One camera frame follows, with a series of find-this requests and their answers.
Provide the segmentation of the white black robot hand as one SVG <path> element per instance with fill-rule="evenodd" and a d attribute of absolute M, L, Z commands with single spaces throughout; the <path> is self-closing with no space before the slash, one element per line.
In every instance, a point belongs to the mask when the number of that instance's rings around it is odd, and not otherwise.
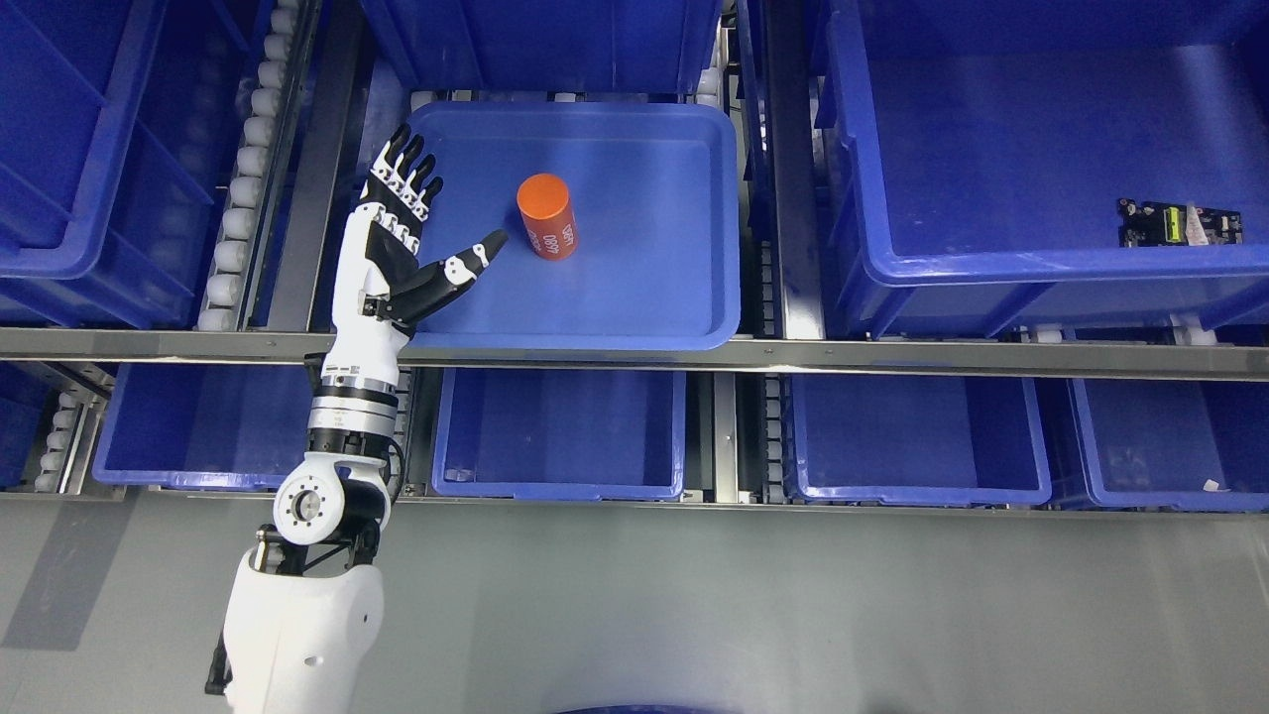
<path fill-rule="evenodd" d="M 511 236 L 494 230 L 442 261 L 421 264 L 423 230 L 443 188 L 424 136 L 398 126 L 369 164 L 343 230 L 324 379 L 393 380 L 428 316 L 470 290 Z"/>

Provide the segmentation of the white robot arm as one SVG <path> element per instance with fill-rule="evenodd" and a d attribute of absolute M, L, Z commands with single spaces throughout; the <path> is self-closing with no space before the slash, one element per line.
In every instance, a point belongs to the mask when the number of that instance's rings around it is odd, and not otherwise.
<path fill-rule="evenodd" d="M 312 386 L 302 460 L 239 561 L 206 684 L 235 713 L 348 711 L 385 624 L 398 356 L 332 347 Z"/>

